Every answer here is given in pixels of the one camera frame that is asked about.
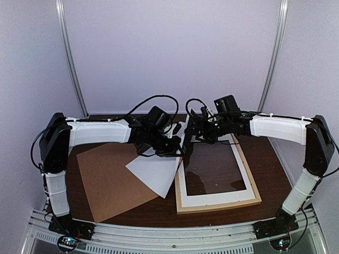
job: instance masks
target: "robotic arm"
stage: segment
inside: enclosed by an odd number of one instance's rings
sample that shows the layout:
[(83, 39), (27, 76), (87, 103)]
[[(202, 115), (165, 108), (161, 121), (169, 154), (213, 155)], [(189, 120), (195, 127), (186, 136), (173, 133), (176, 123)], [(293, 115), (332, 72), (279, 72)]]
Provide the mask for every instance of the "robotic arm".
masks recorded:
[(239, 109), (233, 95), (214, 101), (216, 116), (202, 108), (202, 116), (190, 113), (186, 135), (196, 140), (213, 144), (228, 133), (256, 137), (285, 139), (306, 146), (304, 169), (292, 191), (278, 209), (276, 219), (254, 224), (257, 238), (284, 234), (289, 228), (296, 229), (295, 214), (309, 199), (321, 182), (334, 153), (334, 144), (329, 137), (325, 119), (316, 115), (312, 119), (266, 115), (244, 112)]
[(152, 147), (157, 156), (181, 157), (184, 155), (181, 138), (175, 136), (180, 128), (180, 124), (173, 124), (171, 117), (157, 106), (146, 116), (120, 120), (74, 119), (65, 118), (62, 113), (54, 114), (39, 143), (44, 189), (55, 215), (50, 230), (72, 234), (79, 229), (83, 239), (91, 237), (87, 232), (93, 232), (91, 224), (72, 219), (67, 201), (65, 174), (72, 147), (102, 142), (133, 143), (141, 156)]

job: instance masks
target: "ventilation grille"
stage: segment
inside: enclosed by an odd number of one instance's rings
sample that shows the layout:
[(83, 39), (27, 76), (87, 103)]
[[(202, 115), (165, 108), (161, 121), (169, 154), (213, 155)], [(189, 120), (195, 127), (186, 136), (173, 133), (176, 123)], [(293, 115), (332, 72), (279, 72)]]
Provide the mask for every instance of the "ventilation grille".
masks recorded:
[[(86, 252), (92, 254), (163, 254), (167, 253), (167, 251), (160, 252), (151, 252), (151, 251), (129, 251), (129, 250), (118, 250), (109, 247), (96, 246), (92, 244), (87, 244)], [(253, 254), (253, 247), (251, 244), (247, 244), (241, 247), (232, 247), (226, 248), (218, 251), (206, 251), (206, 252), (191, 252), (191, 251), (178, 251), (178, 253), (184, 254)]]
[(49, 234), (49, 233), (45, 233), (45, 232), (37, 232), (36, 238), (40, 239), (40, 240), (43, 240), (45, 242), (50, 242), (50, 243), (57, 243), (57, 238), (52, 235), (52, 234)]

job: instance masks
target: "picture frame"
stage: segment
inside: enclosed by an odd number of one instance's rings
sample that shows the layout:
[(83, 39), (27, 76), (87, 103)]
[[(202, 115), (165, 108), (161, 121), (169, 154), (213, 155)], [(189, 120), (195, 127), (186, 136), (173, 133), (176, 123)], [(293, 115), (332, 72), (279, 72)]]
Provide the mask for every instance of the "picture frame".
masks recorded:
[(175, 176), (177, 214), (220, 211), (261, 203), (262, 200), (253, 175), (236, 137), (233, 134), (227, 134), (223, 137), (220, 137), (219, 141), (229, 142), (231, 150), (239, 166), (239, 171), (245, 184), (245, 188), (224, 193), (188, 195), (185, 179), (185, 168), (181, 159), (178, 163), (179, 166)]

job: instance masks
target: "dark wood tabletop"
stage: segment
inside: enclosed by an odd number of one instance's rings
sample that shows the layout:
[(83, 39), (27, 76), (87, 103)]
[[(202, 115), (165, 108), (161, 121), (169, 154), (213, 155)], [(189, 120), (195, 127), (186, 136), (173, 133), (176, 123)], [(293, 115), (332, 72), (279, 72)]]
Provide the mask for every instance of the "dark wood tabletop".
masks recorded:
[[(218, 212), (177, 215), (175, 188), (172, 184), (165, 199), (158, 197), (110, 218), (104, 223), (127, 226), (184, 227), (225, 225), (274, 217), (276, 210), (291, 191), (286, 174), (267, 138), (241, 136), (239, 143), (257, 184), (262, 199), (261, 204)], [(102, 144), (77, 146), (69, 156), (66, 174), (67, 195), (72, 216), (76, 219), (93, 221), (76, 155), (100, 145)]]

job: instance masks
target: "white wall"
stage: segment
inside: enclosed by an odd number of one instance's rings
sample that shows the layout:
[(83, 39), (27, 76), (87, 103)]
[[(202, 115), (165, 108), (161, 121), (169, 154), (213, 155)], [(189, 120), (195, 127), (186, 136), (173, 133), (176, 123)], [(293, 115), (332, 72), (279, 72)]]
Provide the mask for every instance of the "white wall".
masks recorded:
[[(286, 33), (266, 112), (293, 116), (322, 114), (339, 142), (339, 2), (290, 1)], [(277, 140), (297, 180), (305, 149)], [(334, 156), (329, 171), (338, 165)], [(338, 253), (339, 173), (324, 179), (313, 204), (332, 254)]]
[[(189, 98), (212, 107), (228, 94), (242, 109), (255, 110), (279, 8), (272, 0), (65, 1), (88, 111), (125, 113), (154, 94), (176, 97), (181, 112)], [(175, 110), (169, 99), (152, 102)]]
[(55, 1), (1, 0), (0, 252), (17, 253), (33, 207), (45, 201), (29, 152), (56, 111), (81, 116)]

